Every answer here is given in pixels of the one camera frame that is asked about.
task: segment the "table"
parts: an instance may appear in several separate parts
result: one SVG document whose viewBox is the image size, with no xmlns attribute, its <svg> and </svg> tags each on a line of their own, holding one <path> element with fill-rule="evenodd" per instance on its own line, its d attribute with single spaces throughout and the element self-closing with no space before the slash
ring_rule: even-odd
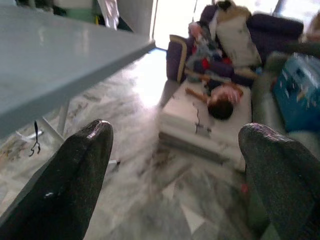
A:
<svg viewBox="0 0 320 240">
<path fill-rule="evenodd" d="M 39 120 L 63 142 L 68 101 L 155 47 L 148 36 L 14 6 L 0 8 L 0 32 L 0 138 Z M 62 105 L 57 131 L 41 116 Z"/>
</svg>

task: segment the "hand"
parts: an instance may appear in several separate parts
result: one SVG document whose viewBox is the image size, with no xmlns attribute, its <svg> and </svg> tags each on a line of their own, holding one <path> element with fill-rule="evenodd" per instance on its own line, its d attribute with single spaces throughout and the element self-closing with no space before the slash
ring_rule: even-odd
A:
<svg viewBox="0 0 320 240">
<path fill-rule="evenodd" d="M 191 35 L 194 36 L 196 39 L 202 34 L 202 28 L 199 24 L 192 22 L 189 24 L 189 29 Z"/>
<path fill-rule="evenodd" d="M 203 77 L 201 77 L 201 81 L 203 81 L 203 82 L 208 83 L 208 82 L 210 82 L 210 80 L 211 80 L 211 78 L 210 78 L 209 76 L 203 76 Z"/>
<path fill-rule="evenodd" d="M 186 88 L 185 88 L 185 93 L 186 93 L 186 94 L 193 94 L 194 91 L 193 91 L 191 88 L 186 87 Z"/>
</svg>

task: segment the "mattress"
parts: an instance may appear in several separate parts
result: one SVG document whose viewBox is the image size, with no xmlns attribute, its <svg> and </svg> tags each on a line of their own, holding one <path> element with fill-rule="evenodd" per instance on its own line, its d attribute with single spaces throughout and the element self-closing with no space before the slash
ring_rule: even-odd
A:
<svg viewBox="0 0 320 240">
<path fill-rule="evenodd" d="M 193 96 L 187 95 L 189 87 L 197 92 L 204 92 L 202 83 L 184 81 L 162 110 L 160 132 L 184 142 L 217 153 L 231 161 L 235 169 L 244 171 L 238 133 L 252 122 L 251 91 L 240 86 L 243 96 L 228 120 L 218 120 L 209 115 L 207 106 Z"/>
</svg>

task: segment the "marble floor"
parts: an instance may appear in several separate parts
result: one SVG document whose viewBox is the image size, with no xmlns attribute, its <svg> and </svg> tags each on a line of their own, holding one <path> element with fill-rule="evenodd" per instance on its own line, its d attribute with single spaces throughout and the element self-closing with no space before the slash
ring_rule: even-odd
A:
<svg viewBox="0 0 320 240">
<path fill-rule="evenodd" d="M 159 143 L 159 113 L 177 87 L 166 82 L 165 56 L 146 54 L 70 102 L 65 137 L 107 120 L 114 128 L 111 158 L 121 160 L 107 169 L 85 239 L 255 239 L 246 225 L 244 175 Z M 57 111 L 47 118 L 58 124 Z M 32 124 L 19 132 L 31 134 Z M 40 153 L 29 157 L 33 141 L 17 134 L 1 140 L 0 214 L 56 151 L 47 133 L 39 142 Z"/>
</svg>

